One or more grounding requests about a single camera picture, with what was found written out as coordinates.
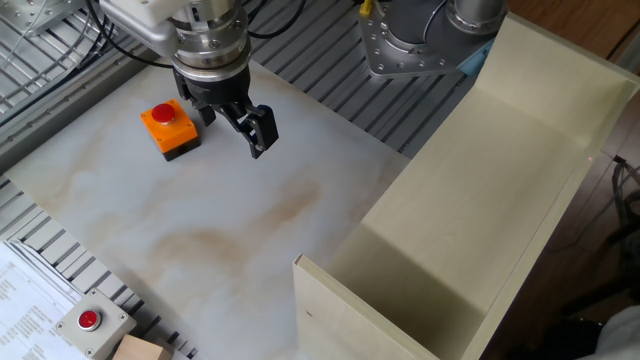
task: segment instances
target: emergency stop button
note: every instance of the emergency stop button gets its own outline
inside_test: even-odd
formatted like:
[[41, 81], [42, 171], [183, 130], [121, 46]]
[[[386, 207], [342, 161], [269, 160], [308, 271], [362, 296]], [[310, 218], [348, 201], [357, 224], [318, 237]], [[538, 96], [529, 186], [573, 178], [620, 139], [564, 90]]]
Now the emergency stop button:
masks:
[[78, 326], [84, 331], [93, 331], [100, 327], [102, 318], [100, 313], [94, 310], [87, 310], [78, 317]]
[[176, 110], [169, 104], [160, 104], [151, 110], [151, 117], [160, 124], [168, 124], [176, 118]]

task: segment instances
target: metal grating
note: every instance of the metal grating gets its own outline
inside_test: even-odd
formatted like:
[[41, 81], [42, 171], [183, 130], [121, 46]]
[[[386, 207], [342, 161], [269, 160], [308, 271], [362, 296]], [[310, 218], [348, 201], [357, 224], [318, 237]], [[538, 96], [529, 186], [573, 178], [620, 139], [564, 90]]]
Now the metal grating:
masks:
[[98, 36], [95, 24], [87, 20], [80, 10], [36, 37], [24, 37], [6, 60], [21, 33], [0, 17], [0, 63], [5, 64], [0, 68], [0, 126], [30, 97], [40, 95], [85, 59]]
[[[252, 8], [258, 1], [251, 0], [247, 8]], [[251, 29], [259, 33], [278, 29], [293, 15], [297, 1], [270, 1]], [[309, 0], [300, 19], [289, 31], [272, 40], [254, 39], [253, 59], [380, 141], [413, 157], [473, 86], [475, 78], [462, 74], [398, 80], [372, 77], [361, 44], [357, 11], [351, 0]], [[81, 11], [74, 14], [73, 20], [67, 19], [60, 26], [71, 27], [77, 36], [84, 18]], [[76, 22], [76, 26], [70, 26], [70, 21]], [[95, 39], [93, 27], [89, 34]], [[71, 44], [72, 35], [65, 35], [69, 36], [65, 37], [67, 44]], [[37, 45], [51, 46], [50, 42], [54, 40], [52, 37]], [[35, 43], [29, 45], [37, 48]], [[47, 49], [60, 54], [59, 49]], [[73, 51], [72, 54], [67, 63], [54, 67], [57, 75], [34, 75], [46, 68], [43, 66], [30, 70], [33, 83], [28, 90], [37, 92], [53, 79], [52, 76], [59, 76], [74, 66], [80, 56]], [[47, 66], [50, 66], [55, 58], [49, 56], [48, 59]], [[22, 59], [16, 58], [16, 63], [23, 69], [27, 67]], [[72, 106], [70, 103], [59, 106]], [[204, 359], [194, 344], [157, 316], [31, 199], [0, 176], [0, 241], [6, 239], [17, 239], [32, 246], [81, 291], [92, 287], [100, 289], [138, 321], [137, 335], [147, 340], [160, 338], [188, 358]]]
[[[252, 7], [258, 0], [252, 0]], [[297, 0], [274, 0], [252, 24], [278, 29]], [[384, 80], [371, 75], [350, 0], [307, 2], [293, 27], [253, 42], [253, 60], [400, 153], [413, 157], [473, 86], [462, 73]]]

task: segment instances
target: wooden block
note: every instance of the wooden block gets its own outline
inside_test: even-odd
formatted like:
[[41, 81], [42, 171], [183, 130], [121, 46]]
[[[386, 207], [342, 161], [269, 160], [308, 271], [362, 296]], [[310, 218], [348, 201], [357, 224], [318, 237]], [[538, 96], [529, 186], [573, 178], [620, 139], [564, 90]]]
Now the wooden block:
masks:
[[125, 335], [113, 360], [171, 360], [172, 355], [162, 346]]

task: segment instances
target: wooden floor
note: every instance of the wooden floor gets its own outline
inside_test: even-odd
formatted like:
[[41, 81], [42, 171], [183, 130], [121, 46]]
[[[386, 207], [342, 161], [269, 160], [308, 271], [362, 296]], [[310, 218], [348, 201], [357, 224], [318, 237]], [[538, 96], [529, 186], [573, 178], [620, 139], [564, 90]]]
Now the wooden floor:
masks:
[[609, 59], [638, 28], [638, 0], [507, 0], [519, 16]]
[[[614, 206], [578, 239], [613, 196], [612, 158], [616, 154], [634, 167], [640, 166], [640, 95], [631, 100], [600, 155], [593, 160], [590, 172], [487, 347], [484, 360], [504, 359], [510, 349], [520, 344], [538, 345], [544, 330], [562, 319], [563, 304], [619, 275], [620, 249], [604, 243], [619, 225]], [[624, 189], [626, 194], [638, 187], [630, 180]], [[620, 294], [578, 316], [604, 323], [631, 305], [634, 303], [628, 296]]]

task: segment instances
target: black cable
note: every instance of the black cable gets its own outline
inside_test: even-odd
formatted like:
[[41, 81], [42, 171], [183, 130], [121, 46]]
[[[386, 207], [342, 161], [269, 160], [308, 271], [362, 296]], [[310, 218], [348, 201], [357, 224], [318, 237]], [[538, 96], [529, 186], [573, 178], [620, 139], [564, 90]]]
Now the black cable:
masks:
[[302, 14], [302, 10], [304, 10], [304, 5], [307, 2], [307, 0], [300, 0], [300, 5], [298, 6], [298, 10], [296, 10], [296, 13], [293, 14], [293, 17], [291, 18], [291, 20], [289, 20], [289, 22], [287, 22], [286, 24], [284, 24], [283, 27], [281, 27], [280, 29], [269, 33], [269, 34], [256, 34], [254, 32], [249, 31], [249, 35], [251, 37], [254, 37], [256, 39], [273, 39], [274, 37], [281, 35], [282, 33], [284, 33], [285, 31], [289, 30], [289, 28], [291, 28], [291, 26], [293, 26], [293, 24], [296, 22], [296, 20], [298, 20], [298, 18], [300, 17], [300, 14]]
[[258, 5], [247, 14], [247, 18], [249, 19], [249, 24], [251, 24], [253, 20], [255, 20], [256, 16], [258, 15], [258, 12], [260, 12], [260, 10], [262, 10], [262, 8], [267, 4], [267, 1], [269, 0], [260, 0]]
[[143, 59], [141, 57], [137, 57], [135, 55], [133, 55], [132, 53], [128, 52], [127, 50], [121, 48], [120, 46], [118, 46], [118, 44], [115, 43], [115, 41], [113, 41], [113, 39], [111, 39], [108, 35], [107, 32], [104, 29], [104, 26], [102, 25], [102, 23], [100, 22], [100, 20], [98, 20], [98, 15], [96, 14], [96, 11], [93, 9], [93, 5], [91, 4], [91, 0], [84, 0], [85, 4], [87, 5], [87, 10], [89, 10], [89, 14], [91, 15], [91, 18], [93, 19], [93, 21], [96, 23], [96, 26], [98, 27], [98, 30], [100, 30], [100, 34], [102, 34], [102, 37], [104, 37], [107, 42], [113, 46], [114, 49], [118, 50], [119, 52], [121, 52], [122, 54], [126, 55], [127, 57], [139, 61], [141, 63], [147, 64], [147, 65], [151, 65], [151, 66], [156, 66], [159, 68], [163, 68], [163, 69], [173, 69], [173, 65], [165, 65], [165, 64], [158, 64], [156, 62], [153, 61], [149, 61], [146, 59]]
[[[640, 170], [640, 166], [638, 166], [637, 168], [635, 168], [636, 171]], [[629, 178], [631, 177], [631, 175], [627, 175], [624, 177], [624, 179], [622, 180], [622, 182], [620, 183], [620, 188], [622, 188], [622, 186], [627, 182], [627, 180], [629, 180]], [[582, 229], [582, 231], [580, 231], [580, 234], [578, 234], [578, 237], [576, 237], [576, 239], [568, 245], [562, 246], [560, 248], [557, 249], [547, 249], [544, 248], [545, 252], [551, 253], [551, 254], [557, 254], [559, 252], [563, 252], [565, 250], [568, 250], [576, 245], [578, 245], [581, 241], [582, 241], [582, 237], [587, 233], [587, 231], [589, 229], [591, 229], [591, 227], [596, 223], [596, 221], [602, 216], [604, 215], [604, 213], [607, 212], [607, 210], [609, 210], [609, 208], [611, 207], [611, 205], [613, 205], [615, 201], [615, 195], [611, 197], [611, 199], [609, 199], [609, 201], [604, 205], [604, 207], [596, 214], [596, 216], [594, 216], [588, 223], [587, 225]]]
[[429, 17], [429, 21], [427, 22], [427, 25], [424, 27], [424, 32], [422, 36], [425, 43], [427, 42], [427, 33], [429, 32], [429, 27], [431, 26], [431, 23], [433, 23], [433, 19], [435, 19], [436, 15], [438, 15], [438, 11], [440, 11], [440, 9], [442, 9], [444, 4], [446, 3], [447, 3], [447, 0], [442, 0], [440, 5], [438, 5], [438, 7], [435, 10], [433, 10], [433, 12], [431, 13], [431, 16]]

